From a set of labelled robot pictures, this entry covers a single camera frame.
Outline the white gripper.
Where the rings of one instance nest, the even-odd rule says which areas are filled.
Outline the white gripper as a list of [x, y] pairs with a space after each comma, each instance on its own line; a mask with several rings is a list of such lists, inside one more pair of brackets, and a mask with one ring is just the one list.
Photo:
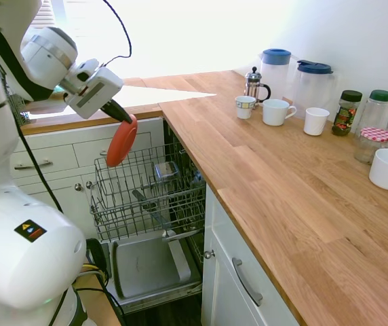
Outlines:
[[122, 89], [123, 80], [110, 69], [77, 69], [71, 81], [76, 89], [68, 91], [64, 101], [80, 117], [88, 119], [101, 109], [114, 120], [132, 123], [130, 115], [112, 99]]

